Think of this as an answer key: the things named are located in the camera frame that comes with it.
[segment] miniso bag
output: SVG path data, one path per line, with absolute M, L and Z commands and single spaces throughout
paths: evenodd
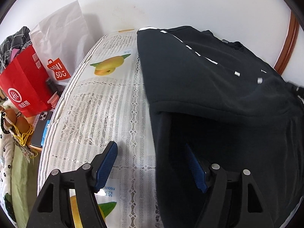
M 63 86 L 94 45 L 78 1 L 43 19 L 29 36 L 49 76 Z

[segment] smartphone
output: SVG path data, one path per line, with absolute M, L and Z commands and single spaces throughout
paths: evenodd
M 41 112 L 36 124 L 31 144 L 36 147 L 42 147 L 44 144 L 45 135 L 48 130 L 48 125 L 50 124 L 53 112 Z

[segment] brown wooden trim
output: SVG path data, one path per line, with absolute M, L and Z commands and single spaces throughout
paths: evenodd
M 277 60 L 277 63 L 275 64 L 275 70 L 281 75 L 283 71 L 285 70 L 288 61 L 291 57 L 291 54 L 293 52 L 293 49 L 295 47 L 295 43 L 297 41 L 298 32 L 299 32 L 299 22 L 297 21 L 295 15 L 293 12 L 290 13 L 290 22 L 289 22 L 289 28 L 287 37 L 285 39 L 285 43 L 283 46 L 283 49 L 281 51 L 281 54 Z

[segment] black cord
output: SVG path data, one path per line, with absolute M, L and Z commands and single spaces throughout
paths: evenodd
M 5 128 L 4 128 L 4 112 L 2 112 L 1 113 L 1 129 L 2 129 L 2 131 L 3 131 L 3 133 L 5 133 L 5 134 L 10 134 L 11 132 L 10 131 L 8 131 L 8 130 L 6 130 Z

